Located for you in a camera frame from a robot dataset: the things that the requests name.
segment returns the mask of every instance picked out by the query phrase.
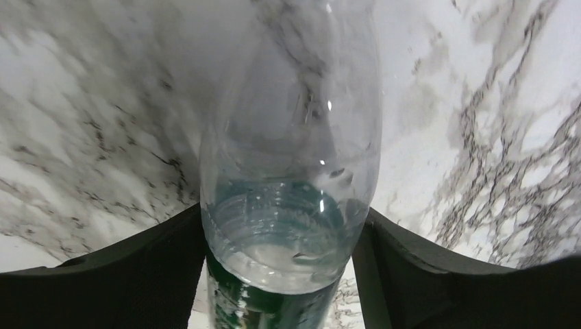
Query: white marble surface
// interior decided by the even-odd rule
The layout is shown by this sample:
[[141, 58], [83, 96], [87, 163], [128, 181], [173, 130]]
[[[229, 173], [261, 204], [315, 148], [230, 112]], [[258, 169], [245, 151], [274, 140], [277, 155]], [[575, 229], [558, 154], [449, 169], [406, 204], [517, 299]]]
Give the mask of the white marble surface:
[[[0, 1], [0, 271], [54, 266], [197, 200], [232, 0]], [[581, 249], [577, 0], [378, 0], [373, 206], [527, 267]], [[191, 328], [207, 328], [204, 283]], [[363, 328], [352, 267], [327, 328]]]

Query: green label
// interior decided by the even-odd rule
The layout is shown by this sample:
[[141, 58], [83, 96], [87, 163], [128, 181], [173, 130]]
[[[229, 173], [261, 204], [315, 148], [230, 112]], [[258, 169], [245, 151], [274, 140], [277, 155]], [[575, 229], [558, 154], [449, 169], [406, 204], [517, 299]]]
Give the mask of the green label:
[[337, 290], [334, 284], [314, 293], [270, 293], [240, 281], [208, 253], [208, 295], [216, 329], [317, 329]]

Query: transparent bottle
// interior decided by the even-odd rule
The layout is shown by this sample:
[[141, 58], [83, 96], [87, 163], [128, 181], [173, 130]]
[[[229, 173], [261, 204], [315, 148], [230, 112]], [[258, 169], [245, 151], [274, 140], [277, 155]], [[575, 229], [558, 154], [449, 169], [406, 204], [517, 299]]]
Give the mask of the transparent bottle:
[[[247, 30], [201, 146], [212, 313], [229, 318], [212, 321], [318, 328], [325, 302], [305, 301], [335, 292], [378, 178], [372, 1], [245, 1], [232, 7]], [[292, 310], [256, 315], [250, 291]]]

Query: clear plastic bottle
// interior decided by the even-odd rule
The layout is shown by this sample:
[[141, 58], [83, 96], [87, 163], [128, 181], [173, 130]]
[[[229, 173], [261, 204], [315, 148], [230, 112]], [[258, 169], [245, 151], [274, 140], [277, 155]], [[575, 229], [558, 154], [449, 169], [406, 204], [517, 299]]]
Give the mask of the clear plastic bottle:
[[[201, 146], [212, 321], [318, 328], [326, 305], [305, 301], [335, 292], [378, 177], [372, 3], [246, 1], [248, 30]], [[250, 291], [286, 314], [252, 308]]]

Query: bottle body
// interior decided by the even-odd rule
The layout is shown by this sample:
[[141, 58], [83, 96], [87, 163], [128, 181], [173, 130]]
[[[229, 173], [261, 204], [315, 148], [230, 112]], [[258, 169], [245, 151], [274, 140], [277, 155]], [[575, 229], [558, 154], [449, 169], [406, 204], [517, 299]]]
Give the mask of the bottle body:
[[371, 7], [351, 10], [351, 2], [250, 1], [247, 38], [201, 145], [215, 265], [289, 300], [332, 297], [375, 191], [381, 111]]

